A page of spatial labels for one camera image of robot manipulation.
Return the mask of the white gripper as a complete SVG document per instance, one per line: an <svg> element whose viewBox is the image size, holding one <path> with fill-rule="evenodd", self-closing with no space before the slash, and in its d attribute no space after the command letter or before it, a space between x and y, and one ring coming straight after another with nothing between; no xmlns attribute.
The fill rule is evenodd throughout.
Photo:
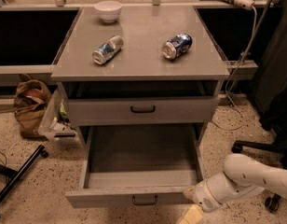
<svg viewBox="0 0 287 224"><path fill-rule="evenodd" d="M210 213L223 203L249 198L263 191L263 188L255 185L241 186L220 172L183 191L186 199L195 204L184 211L177 224L199 224L203 211Z"/></svg>

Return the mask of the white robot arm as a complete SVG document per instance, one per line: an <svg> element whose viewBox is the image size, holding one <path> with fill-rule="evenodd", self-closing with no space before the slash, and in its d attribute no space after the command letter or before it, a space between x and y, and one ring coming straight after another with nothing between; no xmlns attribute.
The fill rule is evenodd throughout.
<svg viewBox="0 0 287 224"><path fill-rule="evenodd" d="M230 154L221 172L183 192L193 203L177 224L199 224L205 213L221 208L223 203L258 195L265 189L287 200L287 170L265 165L243 154Z"/></svg>

